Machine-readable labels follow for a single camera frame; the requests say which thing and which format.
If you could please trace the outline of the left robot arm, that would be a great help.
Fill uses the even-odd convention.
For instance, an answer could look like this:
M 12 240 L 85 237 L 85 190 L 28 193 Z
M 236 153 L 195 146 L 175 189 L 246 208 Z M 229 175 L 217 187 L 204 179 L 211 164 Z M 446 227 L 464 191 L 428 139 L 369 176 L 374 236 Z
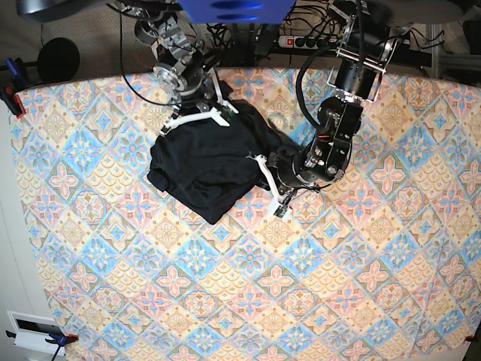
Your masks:
M 398 36 L 391 35 L 388 26 L 365 14 L 352 15 L 337 44 L 337 57 L 342 62 L 328 77 L 334 95 L 321 103 L 315 117 L 308 111 L 302 92 L 302 80 L 314 58 L 310 56 L 302 65 L 295 94 L 303 115 L 315 129 L 312 140 L 302 149 L 284 144 L 269 156 L 254 156 L 273 195 L 269 214 L 284 218 L 299 190 L 317 193 L 345 175 L 353 138 L 362 123 L 362 102 L 376 99 L 397 43 Z

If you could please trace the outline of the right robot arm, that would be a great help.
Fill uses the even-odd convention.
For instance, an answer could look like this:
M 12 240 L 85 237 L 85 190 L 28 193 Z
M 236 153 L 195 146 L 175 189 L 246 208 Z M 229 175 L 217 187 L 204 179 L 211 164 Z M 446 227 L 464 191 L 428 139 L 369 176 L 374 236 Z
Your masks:
M 135 36 L 150 47 L 156 58 L 153 75 L 165 92 L 164 102 L 153 105 L 172 110 L 159 130 L 161 136 L 187 123 L 213 120 L 229 127 L 229 119 L 238 113 L 222 93 L 214 66 L 215 50 L 205 52 L 204 41 L 193 26 L 195 37 L 189 39 L 178 24 L 180 6 L 174 3 L 121 1 L 120 13 L 137 20 Z

